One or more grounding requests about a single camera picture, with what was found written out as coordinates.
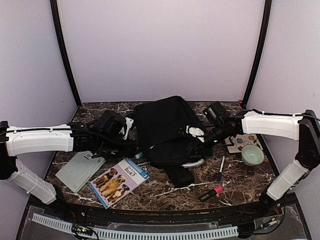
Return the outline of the black student backpack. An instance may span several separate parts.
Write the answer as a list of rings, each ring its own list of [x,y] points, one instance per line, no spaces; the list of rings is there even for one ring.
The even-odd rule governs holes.
[[[192,172],[184,164],[213,155],[197,137],[186,133],[192,126],[204,130],[191,106],[180,96],[171,96],[134,107],[133,119],[138,146],[150,164],[163,169],[176,188],[194,183]]]

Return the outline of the dog picture book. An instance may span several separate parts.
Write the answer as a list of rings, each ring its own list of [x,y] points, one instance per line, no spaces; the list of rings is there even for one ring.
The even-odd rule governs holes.
[[[131,193],[150,175],[132,159],[125,158],[89,183],[105,209],[110,208]]]

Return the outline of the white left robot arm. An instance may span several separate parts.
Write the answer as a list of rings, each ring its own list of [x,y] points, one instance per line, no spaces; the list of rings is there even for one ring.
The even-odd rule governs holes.
[[[94,120],[89,123],[68,123],[47,127],[15,127],[7,121],[0,123],[0,178],[12,182],[51,205],[60,218],[67,218],[70,206],[64,202],[63,193],[49,182],[28,169],[18,156],[39,152],[85,152],[96,153],[103,144],[123,147],[130,151],[135,145],[128,140],[133,119],[116,117],[112,120]]]

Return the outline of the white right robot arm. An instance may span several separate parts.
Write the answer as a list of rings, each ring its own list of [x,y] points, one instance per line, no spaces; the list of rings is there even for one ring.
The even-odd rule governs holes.
[[[215,115],[211,130],[187,125],[182,132],[197,138],[200,148],[213,147],[236,135],[266,135],[298,142],[298,151],[292,162],[280,173],[266,190],[266,198],[255,205],[255,213],[266,217],[290,188],[305,178],[320,164],[320,120],[312,110],[304,113],[270,113],[240,110],[225,115]]]

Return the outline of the white green glue stick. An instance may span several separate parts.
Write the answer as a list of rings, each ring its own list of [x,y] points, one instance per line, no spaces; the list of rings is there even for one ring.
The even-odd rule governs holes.
[[[142,158],[143,156],[144,156],[144,154],[143,154],[142,152],[140,152],[140,153],[138,153],[138,154],[135,155],[135,158],[136,158],[136,159],[140,159],[140,158]]]

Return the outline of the floral ceramic tile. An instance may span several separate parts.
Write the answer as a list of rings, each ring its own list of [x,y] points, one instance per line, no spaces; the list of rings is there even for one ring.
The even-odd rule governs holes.
[[[247,145],[254,145],[263,150],[262,144],[256,134],[236,135],[236,137],[225,139],[224,142],[230,154],[241,153],[242,148]]]

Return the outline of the white pen with blue cap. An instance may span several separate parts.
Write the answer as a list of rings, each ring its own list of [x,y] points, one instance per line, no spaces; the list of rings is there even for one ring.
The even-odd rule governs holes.
[[[224,162],[225,162],[225,156],[222,156],[220,167],[219,167],[219,172],[218,172],[218,181],[221,181],[221,179],[222,179]]]

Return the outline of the pale green ceramic bowl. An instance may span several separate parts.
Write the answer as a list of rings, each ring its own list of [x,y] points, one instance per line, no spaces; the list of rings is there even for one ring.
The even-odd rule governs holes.
[[[263,151],[255,145],[246,145],[241,151],[242,161],[250,167],[260,165],[264,161]]]

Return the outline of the pink and black highlighter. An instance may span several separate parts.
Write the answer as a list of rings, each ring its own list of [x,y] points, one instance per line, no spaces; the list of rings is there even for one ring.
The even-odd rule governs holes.
[[[223,188],[221,186],[217,186],[211,190],[209,190],[208,192],[206,192],[205,194],[201,195],[198,199],[201,202],[205,202],[213,197],[218,196],[221,192],[223,191]]]

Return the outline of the grey notebook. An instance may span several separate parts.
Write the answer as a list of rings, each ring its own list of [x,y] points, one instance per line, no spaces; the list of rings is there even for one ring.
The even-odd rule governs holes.
[[[102,156],[90,151],[77,152],[55,176],[73,193],[77,193],[105,161]]]

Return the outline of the black front rail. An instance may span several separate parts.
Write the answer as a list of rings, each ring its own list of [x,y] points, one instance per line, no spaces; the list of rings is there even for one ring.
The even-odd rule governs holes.
[[[111,221],[120,223],[142,224],[187,224],[202,222],[219,222],[221,224],[245,225],[256,220],[267,222],[269,219],[279,221],[284,213],[284,205],[296,200],[289,194],[272,206],[265,216],[257,214],[258,198],[249,199],[247,194],[233,191],[220,193],[201,202],[191,191],[167,193],[129,193],[110,208],[106,209],[92,190],[78,193],[63,192],[67,205],[72,212],[68,220],[78,223],[107,224]]]

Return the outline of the black left frame post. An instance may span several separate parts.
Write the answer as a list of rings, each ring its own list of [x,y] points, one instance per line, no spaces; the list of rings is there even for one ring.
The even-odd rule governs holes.
[[[69,84],[73,99],[75,101],[75,104],[77,108],[79,108],[82,105],[82,101],[76,86],[76,81],[73,75],[73,71],[71,68],[71,64],[70,64],[70,60],[69,60],[69,56],[66,48],[66,43],[64,39],[62,23],[61,23],[61,18],[59,13],[58,1],[50,0],[49,2],[50,2],[51,15],[52,15],[53,25],[55,29],[56,39],[57,39],[62,63],[64,66],[65,74],[66,74],[68,84]]]

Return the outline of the black frame post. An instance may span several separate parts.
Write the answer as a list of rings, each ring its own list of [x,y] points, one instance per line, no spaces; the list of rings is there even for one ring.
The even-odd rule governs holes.
[[[245,89],[245,92],[244,92],[244,95],[243,95],[243,98],[242,98],[242,101],[240,104],[242,108],[246,108],[249,103],[250,96],[253,91],[255,80],[256,80],[256,77],[258,74],[258,69],[260,66],[260,61],[262,58],[265,40],[266,40],[266,36],[267,36],[267,32],[268,32],[270,14],[271,14],[271,9],[272,9],[272,2],[273,2],[272,0],[265,0],[264,1],[263,15],[262,15],[262,20],[261,20],[261,27],[260,27],[260,31],[259,31],[259,37],[258,37],[258,42],[257,42],[257,46],[256,46],[256,51],[255,51],[250,75],[248,78],[248,82],[246,85],[246,89]]]
[[[69,60],[69,56],[66,48],[66,43],[64,39],[62,23],[61,23],[61,18],[59,13],[58,1],[50,0],[49,2],[50,2],[51,15],[52,15],[53,25],[55,29],[56,39],[57,39],[62,63],[64,66],[65,74],[66,74],[68,84],[69,84],[73,99],[75,101],[75,104],[77,108],[79,108],[82,105],[82,101],[76,86],[76,81],[73,75],[73,71],[71,68],[71,64],[70,64],[70,60]]]

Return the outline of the black right frame post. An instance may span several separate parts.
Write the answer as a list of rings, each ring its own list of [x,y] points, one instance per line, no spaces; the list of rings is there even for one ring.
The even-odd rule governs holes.
[[[245,89],[245,92],[244,92],[244,95],[243,95],[243,98],[242,98],[242,101],[240,104],[242,108],[246,108],[249,103],[250,96],[253,91],[255,80],[256,80],[256,77],[258,74],[258,69],[260,66],[260,61],[262,58],[265,40],[266,40],[266,36],[267,36],[267,32],[268,32],[270,14],[271,14],[271,9],[272,9],[272,2],[273,2],[272,0],[265,0],[264,1],[263,15],[262,15],[262,20],[261,20],[261,27],[260,27],[260,31],[259,31],[259,37],[258,37],[258,42],[257,42],[257,46],[256,46],[256,51],[255,51],[250,75],[248,78],[248,82],[246,85],[246,89]]]

